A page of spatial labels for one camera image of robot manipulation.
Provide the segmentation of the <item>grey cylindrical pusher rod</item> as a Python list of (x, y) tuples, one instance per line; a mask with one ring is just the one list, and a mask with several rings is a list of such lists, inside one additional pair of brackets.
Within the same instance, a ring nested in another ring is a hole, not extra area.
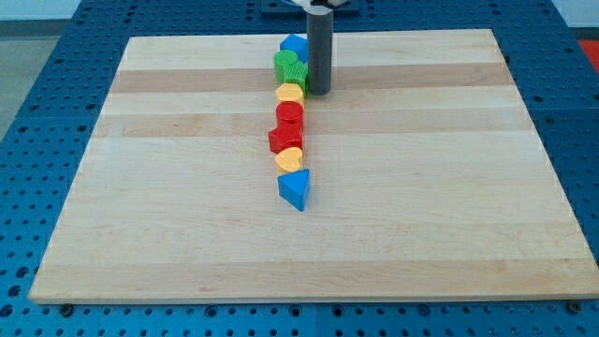
[(306, 15), (309, 89), (312, 95), (327, 95), (331, 89), (333, 10), (311, 6)]

